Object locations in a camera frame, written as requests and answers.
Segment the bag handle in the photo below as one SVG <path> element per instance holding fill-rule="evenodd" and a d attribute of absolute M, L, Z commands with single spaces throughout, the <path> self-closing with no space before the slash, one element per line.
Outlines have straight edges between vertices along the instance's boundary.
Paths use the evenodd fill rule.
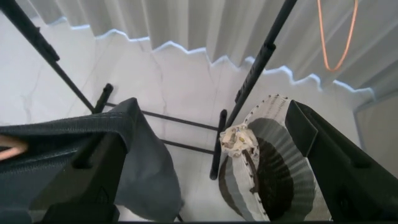
<path fill-rule="evenodd" d="M 251 169 L 252 178 L 253 178 L 253 181 L 254 181 L 254 187 L 252 189 L 250 189 L 250 192 L 252 194 L 258 193 L 258 191 L 259 191 L 259 178 L 257 176 L 256 166 L 254 165 L 253 160 L 251 159 L 251 156 L 250 156 L 248 150 L 243 150 L 242 153 L 245 156 L 246 160 L 248 161 L 248 165 L 249 165 L 249 167 Z"/>

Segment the black metal pole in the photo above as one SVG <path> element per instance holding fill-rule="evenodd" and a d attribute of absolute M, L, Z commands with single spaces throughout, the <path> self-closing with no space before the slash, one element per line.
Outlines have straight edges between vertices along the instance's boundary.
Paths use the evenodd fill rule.
<path fill-rule="evenodd" d="M 278 16 L 276 17 L 274 24 L 272 25 L 267 35 L 267 38 L 264 41 L 264 44 L 260 48 L 260 52 L 257 54 L 257 57 L 250 69 L 249 74 L 247 75 L 241 89 L 238 91 L 238 94 L 236 95 L 235 98 L 236 104 L 223 130 L 225 130 L 226 128 L 230 127 L 233 124 L 236 116 L 241 111 L 244 102 L 248 98 L 251 90 L 253 89 L 262 71 L 267 65 L 269 59 L 274 53 L 274 50 L 276 49 L 276 46 L 274 44 L 276 37 L 278 36 L 281 28 L 285 24 L 290 12 L 292 12 L 292 9 L 296 2 L 297 0 L 285 0 L 284 4 L 282 5 L 278 13 Z M 211 164 L 211 170 L 210 170 L 210 178 L 212 180 L 217 179 L 220 157 L 221 157 L 221 145 L 220 141 L 217 139 L 213 154 L 213 163 Z"/>
<path fill-rule="evenodd" d="M 50 64 L 55 72 L 62 78 L 62 80 L 71 88 L 77 97 L 95 113 L 93 105 L 87 100 L 83 93 L 70 80 L 68 75 L 62 70 L 57 63 L 60 57 L 57 55 L 52 46 L 44 39 L 32 21 L 27 17 L 24 11 L 18 6 L 15 0 L 1 0 L 0 10 L 7 16 L 7 18 L 14 24 L 14 26 L 21 32 L 21 34 L 29 41 L 30 44 L 38 51 L 39 54 Z"/>

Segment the white marble floor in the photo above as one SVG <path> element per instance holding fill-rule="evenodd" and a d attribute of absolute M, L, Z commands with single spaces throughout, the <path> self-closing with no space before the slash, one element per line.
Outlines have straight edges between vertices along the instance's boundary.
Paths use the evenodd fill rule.
<path fill-rule="evenodd" d="M 67 22 L 46 26 L 59 64 L 95 104 L 106 83 L 114 85 L 111 103 L 130 97 L 142 110 L 217 126 L 222 109 L 230 113 L 236 92 L 251 65 L 235 68 L 227 59 L 209 63 L 205 52 L 187 54 L 173 45 L 151 50 L 148 40 L 128 41 L 120 34 L 94 38 L 90 29 L 71 30 Z M 0 125 L 27 124 L 81 116 L 89 111 L 49 65 L 0 14 Z M 321 90 L 315 76 L 294 82 L 287 68 L 265 72 L 236 122 L 268 94 L 306 103 L 359 144 L 353 109 L 372 99 L 369 91 L 352 92 L 333 84 Z M 147 117 L 160 138 L 212 149 L 215 132 Z M 188 221 L 241 220 L 222 200 L 217 181 L 209 179 L 211 156 L 168 146 L 179 177 Z"/>

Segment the orange cable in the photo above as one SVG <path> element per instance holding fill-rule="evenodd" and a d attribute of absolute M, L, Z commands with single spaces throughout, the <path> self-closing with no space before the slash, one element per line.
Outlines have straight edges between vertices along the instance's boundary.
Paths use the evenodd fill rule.
<path fill-rule="evenodd" d="M 353 36 L 353 30 L 355 26 L 355 19 L 356 19 L 356 12 L 358 10 L 358 0 L 354 0 L 354 11 L 353 11 L 353 18 L 351 20 L 351 27 L 349 28 L 349 33 L 347 37 L 347 43 L 346 43 L 346 48 L 344 49 L 344 53 L 340 58 L 340 61 L 337 63 L 336 67 L 333 69 L 330 69 L 329 63 L 328 63 L 328 55 L 326 53 L 326 47 L 325 47 L 325 36 L 323 34 L 323 21 L 322 21 L 322 7 L 321 7 L 321 1 L 318 0 L 318 15 L 319 15 L 319 30 L 321 33 L 321 42 L 322 42 L 322 52 L 323 52 L 323 62 L 325 63 L 325 67 L 327 70 L 331 72 L 337 71 L 341 65 L 343 64 L 343 61 L 345 57 L 347 56 L 347 52 L 349 49 L 349 43 L 351 42 L 351 37 Z"/>

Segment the horizontal bar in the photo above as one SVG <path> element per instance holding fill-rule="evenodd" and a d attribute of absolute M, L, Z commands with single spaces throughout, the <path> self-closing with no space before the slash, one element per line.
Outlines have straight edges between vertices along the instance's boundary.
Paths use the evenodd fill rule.
<path fill-rule="evenodd" d="M 172 142 L 172 141 L 168 141 L 168 140 L 163 140 L 163 139 L 161 139 L 161 140 L 162 140 L 162 142 L 164 144 L 168 144 L 168 145 L 171 145 L 171 146 L 182 147 L 182 148 L 190 149 L 190 150 L 193 150 L 193 151 L 196 151 L 196 152 L 203 152 L 203 153 L 207 153 L 207 154 L 213 155 L 213 151 L 211 151 L 211 150 L 202 149 L 202 148 L 195 147 L 195 146 L 188 146 L 186 144 L 181 144 L 181 143 Z"/>
<path fill-rule="evenodd" d="M 111 107 L 115 107 L 116 105 L 113 103 L 106 103 L 106 106 L 111 106 Z M 156 118 L 162 118 L 162 119 L 167 119 L 169 121 L 175 121 L 175 122 L 179 122 L 179 123 L 183 123 L 183 124 L 189 124 L 192 126 L 196 126 L 196 127 L 200 127 L 200 128 L 206 128 L 206 129 L 210 129 L 213 131 L 217 131 L 218 128 L 217 127 L 213 127 L 210 125 L 205 125 L 205 124 L 200 124 L 200 123 L 196 123 L 196 122 L 192 122 L 192 121 L 186 121 L 183 119 L 178 119 L 178 118 L 172 118 L 170 116 L 166 116 L 166 115 L 162 115 L 162 114 L 157 114 L 157 113 L 152 113 L 152 112 L 148 112 L 148 111 L 142 111 L 143 114 L 146 114 L 148 116 L 153 116 Z"/>

